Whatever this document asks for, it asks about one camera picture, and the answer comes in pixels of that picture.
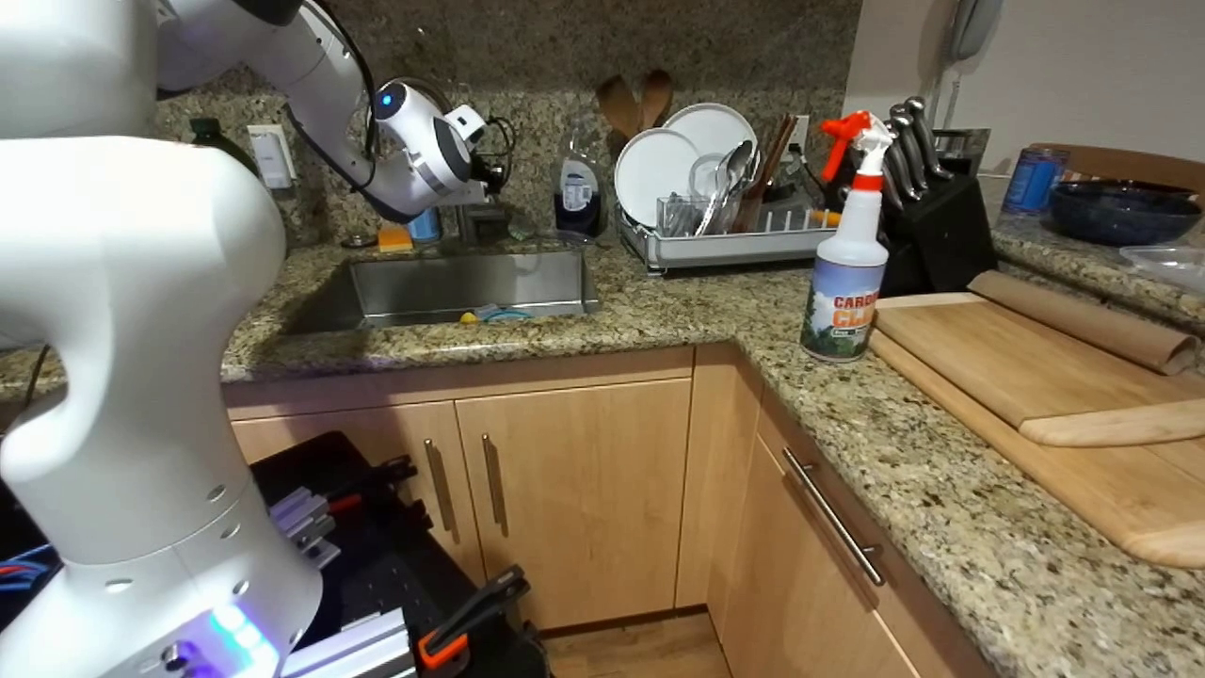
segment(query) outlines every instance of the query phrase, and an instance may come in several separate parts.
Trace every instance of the wooden cutting board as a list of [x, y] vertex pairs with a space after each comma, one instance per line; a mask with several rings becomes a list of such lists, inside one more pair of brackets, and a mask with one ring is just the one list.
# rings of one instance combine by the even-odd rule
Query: wooden cutting board
[[1205, 391], [975, 294], [877, 303], [877, 332], [1034, 446], [1205, 437]]
[[1205, 442], [1034, 446], [883, 332], [873, 332], [868, 348], [1133, 559], [1181, 570], [1205, 565]]

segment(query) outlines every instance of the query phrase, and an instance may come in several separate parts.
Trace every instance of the cabinet handle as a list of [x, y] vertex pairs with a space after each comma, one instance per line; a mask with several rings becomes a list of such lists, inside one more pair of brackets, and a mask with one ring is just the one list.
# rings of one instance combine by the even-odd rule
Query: cabinet handle
[[501, 535], [508, 535], [503, 493], [501, 493], [501, 469], [498, 469], [498, 446], [493, 446], [491, 437], [481, 437], [481, 451], [484, 451], [484, 474], [491, 474], [493, 525], [501, 529]]
[[459, 542], [445, 457], [442, 457], [442, 450], [434, 442], [422, 442], [422, 450], [424, 450], [430, 478], [437, 481], [442, 525], [445, 525], [445, 530], [450, 530], [450, 542]]
[[856, 559], [856, 565], [866, 573], [866, 582], [873, 588], [883, 588], [883, 578], [873, 570], [868, 555], [857, 548], [857, 540], [850, 535], [850, 529], [834, 515], [832, 503], [823, 498], [823, 490], [813, 478], [813, 464], [801, 464], [791, 457], [791, 450], [783, 450], [783, 464], [787, 470], [799, 478], [799, 486], [806, 490], [806, 498], [813, 503], [813, 509], [823, 515], [823, 525], [832, 529], [832, 535], [838, 540], [838, 548]]

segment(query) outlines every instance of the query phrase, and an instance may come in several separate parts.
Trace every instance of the blue bowl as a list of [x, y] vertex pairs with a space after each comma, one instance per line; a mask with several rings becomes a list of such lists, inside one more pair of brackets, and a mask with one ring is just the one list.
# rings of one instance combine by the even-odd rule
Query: blue bowl
[[1096, 247], [1151, 247], [1181, 239], [1202, 218], [1188, 188], [1143, 182], [1060, 182], [1052, 193], [1052, 226]]

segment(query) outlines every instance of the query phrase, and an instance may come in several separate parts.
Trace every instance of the red spray nozzle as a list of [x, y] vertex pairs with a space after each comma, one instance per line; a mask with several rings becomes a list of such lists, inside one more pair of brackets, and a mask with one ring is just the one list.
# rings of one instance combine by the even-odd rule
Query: red spray nozzle
[[856, 111], [838, 122], [819, 122], [819, 134], [832, 135], [823, 171], [819, 171], [819, 185], [832, 185], [838, 175], [842, 156], [850, 151], [850, 144], [863, 135], [863, 130], [868, 130], [868, 115]]

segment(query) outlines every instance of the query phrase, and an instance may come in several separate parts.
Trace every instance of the stainless steel sink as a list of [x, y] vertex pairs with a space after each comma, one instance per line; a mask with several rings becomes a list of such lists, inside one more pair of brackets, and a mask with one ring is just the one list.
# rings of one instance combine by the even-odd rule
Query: stainless steel sink
[[582, 248], [351, 260], [300, 303], [286, 332], [455, 323], [462, 312], [562, 317], [596, 307]]

